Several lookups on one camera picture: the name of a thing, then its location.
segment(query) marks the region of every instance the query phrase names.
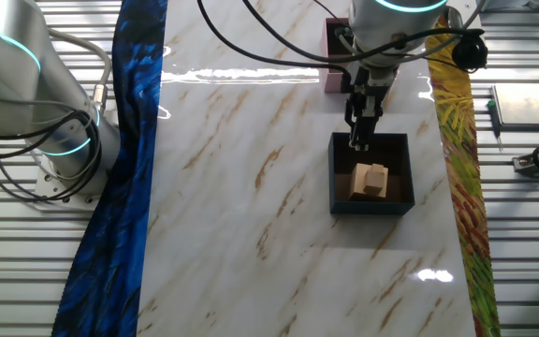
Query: metal slat floor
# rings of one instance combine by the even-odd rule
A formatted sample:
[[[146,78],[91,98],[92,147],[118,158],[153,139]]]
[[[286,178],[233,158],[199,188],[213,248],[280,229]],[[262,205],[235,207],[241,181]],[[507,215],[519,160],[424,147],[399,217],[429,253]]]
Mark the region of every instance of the metal slat floor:
[[[47,22],[110,52],[120,1],[40,1]],[[500,153],[486,103],[494,82],[539,82],[539,12],[481,15],[490,47],[489,69],[472,76],[479,155],[495,288],[503,336],[539,337],[539,181],[516,175],[511,158],[539,145],[539,133],[503,133]],[[54,41],[62,59],[91,93],[103,64],[96,56]],[[109,86],[109,112],[115,104]],[[0,152],[22,147],[0,142]],[[5,161],[11,175],[34,189],[38,168],[28,155]],[[57,303],[90,214],[41,213],[0,189],[0,336],[49,336]]]

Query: wooden cube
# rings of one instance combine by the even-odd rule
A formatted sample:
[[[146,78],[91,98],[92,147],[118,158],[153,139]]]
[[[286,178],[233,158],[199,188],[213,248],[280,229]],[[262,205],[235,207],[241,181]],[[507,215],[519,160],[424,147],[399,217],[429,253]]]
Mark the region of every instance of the wooden cube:
[[[355,196],[386,197],[388,168],[380,164],[357,164],[351,175],[350,198]]]

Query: white marble tabletop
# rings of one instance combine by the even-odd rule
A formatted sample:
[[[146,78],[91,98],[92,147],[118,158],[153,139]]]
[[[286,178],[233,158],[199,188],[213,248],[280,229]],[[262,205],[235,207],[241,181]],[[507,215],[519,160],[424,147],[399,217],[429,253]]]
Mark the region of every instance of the white marble tabletop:
[[[204,3],[239,46],[302,61],[241,1]],[[327,15],[312,0],[256,6],[320,52]],[[475,336],[425,61],[401,67],[377,126],[409,136],[403,217],[329,214],[345,96],[324,94],[315,69],[233,52],[194,0],[169,3],[162,82],[139,336]]]

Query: green yellow patterned strip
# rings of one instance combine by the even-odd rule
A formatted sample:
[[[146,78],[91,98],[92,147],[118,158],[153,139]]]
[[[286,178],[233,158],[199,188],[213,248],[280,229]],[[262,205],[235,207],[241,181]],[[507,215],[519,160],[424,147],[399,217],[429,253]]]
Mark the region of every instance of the green yellow patterned strip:
[[[445,21],[438,24],[445,26]],[[430,49],[446,39],[448,36],[430,37],[426,45]],[[449,46],[430,58],[452,63],[452,49]],[[429,65],[475,334],[500,337],[469,75],[437,61],[429,61]]]

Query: blue patterned cloth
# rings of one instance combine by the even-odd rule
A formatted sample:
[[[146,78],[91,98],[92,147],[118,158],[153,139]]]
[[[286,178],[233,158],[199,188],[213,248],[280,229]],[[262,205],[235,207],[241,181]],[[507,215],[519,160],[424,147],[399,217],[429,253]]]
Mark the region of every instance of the blue patterned cloth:
[[[135,336],[168,0],[123,0],[113,41],[122,148],[66,282],[53,335]]]

